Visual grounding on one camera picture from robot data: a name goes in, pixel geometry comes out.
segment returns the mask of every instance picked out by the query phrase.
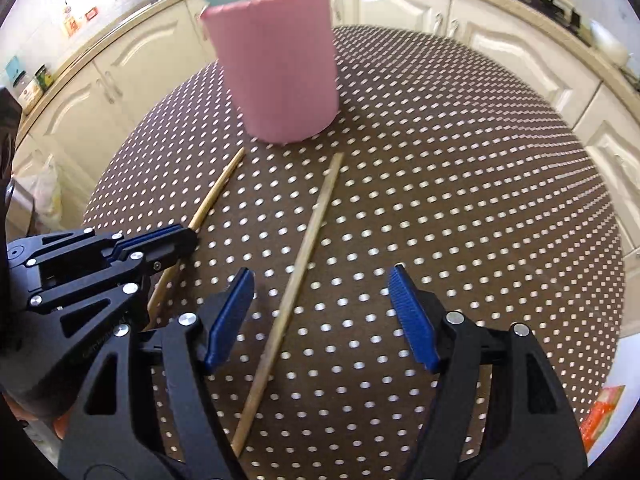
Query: metal screw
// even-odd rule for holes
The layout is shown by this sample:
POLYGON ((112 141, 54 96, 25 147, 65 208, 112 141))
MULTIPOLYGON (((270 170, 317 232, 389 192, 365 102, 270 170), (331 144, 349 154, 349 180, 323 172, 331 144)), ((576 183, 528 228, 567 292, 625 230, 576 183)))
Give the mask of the metal screw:
POLYGON ((452 310, 451 312, 447 312, 447 321, 449 321, 452 325, 459 325, 465 320, 465 317, 459 312, 452 310))
POLYGON ((196 322, 198 316, 196 316, 193 312, 185 312, 178 318, 178 323, 182 326, 189 326, 196 322))
POLYGON ((516 333, 516 335, 522 337, 529 335, 529 333, 531 332, 531 330, 529 330, 529 327, 524 323, 516 323, 515 325, 513 325, 513 331, 516 333))
POLYGON ((122 286, 122 291, 125 294, 135 294, 139 289, 139 286, 137 283, 125 283, 122 286))
POLYGON ((127 335, 128 333, 129 325, 122 324, 113 329, 113 335, 116 337, 122 337, 124 335, 127 335))

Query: polka dot tablecloth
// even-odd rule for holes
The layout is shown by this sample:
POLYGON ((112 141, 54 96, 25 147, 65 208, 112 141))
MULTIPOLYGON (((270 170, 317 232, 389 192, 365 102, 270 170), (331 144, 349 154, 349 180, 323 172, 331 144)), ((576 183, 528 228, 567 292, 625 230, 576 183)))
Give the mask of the polka dot tablecloth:
MULTIPOLYGON (((386 289, 403 262, 447 309, 532 327, 578 421, 610 369, 623 307, 607 189, 562 119, 460 44, 375 27, 335 30, 340 113, 289 146, 252 139, 212 64, 158 103, 124 143, 85 223, 135 235, 186 224, 240 146, 247 154, 200 231, 159 324, 197 310, 242 266, 257 299, 231 358, 206 379, 231 437, 312 205, 336 151, 332 203, 241 463, 268 480, 398 478, 437 377, 412 357, 386 289)), ((161 368, 157 406, 180 458, 161 368)), ((463 457, 478 452, 481 371, 463 457)))

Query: kitchen counter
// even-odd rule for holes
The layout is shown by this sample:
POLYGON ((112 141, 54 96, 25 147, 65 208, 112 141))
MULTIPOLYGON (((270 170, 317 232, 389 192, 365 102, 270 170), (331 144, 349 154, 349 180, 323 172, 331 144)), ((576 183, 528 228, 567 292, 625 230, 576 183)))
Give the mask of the kitchen counter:
MULTIPOLYGON (((28 116, 24 116, 20 130, 18 131, 17 142, 20 143, 38 115, 46 108, 56 93, 86 66, 98 53, 117 40, 127 31, 139 25, 149 17, 161 10, 172 6, 182 0, 159 0, 157 3, 145 6, 140 10, 132 12, 125 19, 120 19, 113 23, 111 27, 106 27, 100 34, 94 36, 68 63, 64 64, 56 74, 56 81, 44 94, 42 99, 36 104, 28 116)), ((484 0, 489 4, 504 10, 513 16, 529 23, 533 27, 542 31, 552 38, 556 43, 562 45, 569 53, 579 59, 587 66, 605 85, 616 95, 625 105, 634 119, 640 123, 640 97, 626 81, 624 76, 609 64, 595 49, 588 47, 581 40, 567 31, 558 23, 553 22, 542 13, 518 0, 484 0)))

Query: wooden stick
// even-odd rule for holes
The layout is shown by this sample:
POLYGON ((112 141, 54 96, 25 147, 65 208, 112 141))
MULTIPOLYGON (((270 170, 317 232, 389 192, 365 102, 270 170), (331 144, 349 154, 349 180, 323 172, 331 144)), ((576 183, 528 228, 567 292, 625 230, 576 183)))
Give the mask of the wooden stick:
MULTIPOLYGON (((243 157, 244 148, 240 148, 234 155, 234 158, 231 159, 231 162, 226 165, 226 168, 222 171, 222 174, 215 181, 215 183, 207 193, 205 199, 200 203, 200 207, 196 211, 196 214, 193 215, 193 218, 191 218, 191 221, 189 222, 189 229, 193 229, 194 231, 200 229, 202 223, 204 222, 204 219, 207 217, 207 213, 216 203, 216 200, 224 189, 226 181, 238 167, 238 164, 240 164, 240 161, 243 157)), ((166 296, 166 292, 168 290, 167 285, 169 285, 169 283, 174 280, 174 278, 178 275, 179 270, 180 261, 178 261, 174 266, 171 266, 162 272, 160 280, 158 281, 156 288, 151 294, 151 299, 146 305, 146 311, 149 313, 149 324, 146 326, 145 330, 149 330, 155 325, 160 307, 164 302, 164 297, 166 296)))
POLYGON ((244 449, 244 443, 249 436, 249 431, 251 430, 252 423, 254 422, 255 414, 258 411, 262 396, 264 395, 264 391, 267 387, 269 374, 278 357, 280 345, 282 344, 291 313, 293 312, 293 308, 296 303, 296 298, 300 291, 300 286, 302 286, 302 281, 306 274, 306 266, 311 259, 316 241, 318 241, 320 228, 322 227, 322 219, 324 218, 324 214, 329 206, 331 194, 338 179, 338 174, 340 173, 340 165, 342 164, 343 156, 344 153, 335 153, 331 159, 329 173, 324 178, 324 183, 322 184, 322 189, 318 196, 316 208, 311 214, 311 220, 306 228, 305 236, 302 238, 302 244, 300 245, 300 249, 296 255, 293 273, 287 282, 284 294, 282 295, 282 300, 280 301, 280 313, 271 327, 267 344, 264 347, 264 352, 260 358, 258 369, 255 372, 254 382, 251 384, 249 396, 244 403, 240 422, 238 422, 234 439, 231 442, 231 447, 236 456, 240 456, 244 449))

